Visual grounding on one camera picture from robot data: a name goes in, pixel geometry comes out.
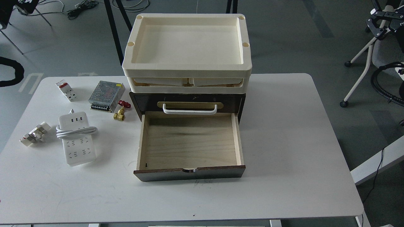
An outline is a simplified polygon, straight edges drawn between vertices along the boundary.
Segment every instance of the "white plastic tray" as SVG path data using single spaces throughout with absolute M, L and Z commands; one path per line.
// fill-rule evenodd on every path
M 133 92 L 243 93 L 252 68 L 245 17 L 139 14 L 122 68 Z

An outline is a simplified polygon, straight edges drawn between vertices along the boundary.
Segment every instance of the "power supply unit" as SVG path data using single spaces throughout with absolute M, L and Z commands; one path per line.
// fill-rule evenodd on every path
M 90 108 L 104 112 L 114 112 L 124 91 L 125 86 L 123 83 L 100 80 L 88 99 L 91 104 Z

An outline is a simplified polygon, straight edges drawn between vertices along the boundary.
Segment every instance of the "power strip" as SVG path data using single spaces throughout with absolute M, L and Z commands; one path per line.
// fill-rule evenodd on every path
M 59 117 L 59 125 L 60 130 L 78 130 L 89 127 L 85 112 L 62 115 Z M 97 158 L 91 135 L 69 135 L 62 138 L 62 143 L 69 166 L 81 165 Z

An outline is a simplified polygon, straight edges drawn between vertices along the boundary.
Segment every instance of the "chair caster wheel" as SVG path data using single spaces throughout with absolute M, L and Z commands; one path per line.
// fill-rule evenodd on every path
M 348 101 L 342 101 L 342 102 L 339 103 L 339 106 L 342 107 L 342 108 L 345 108 L 345 107 L 347 107 L 348 105 L 349 105 L 349 102 L 348 102 Z
M 344 63 L 344 65 L 345 65 L 346 67 L 350 67 L 350 66 L 352 65 L 352 63 L 351 63 L 351 61 L 347 61 L 347 62 Z

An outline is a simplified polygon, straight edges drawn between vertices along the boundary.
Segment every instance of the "drawer handle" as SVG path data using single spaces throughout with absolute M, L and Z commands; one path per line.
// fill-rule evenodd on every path
M 217 113 L 217 104 L 213 110 L 177 110 L 167 109 L 166 104 L 163 104 L 163 111 L 166 114 L 182 114 L 182 115 L 214 115 Z

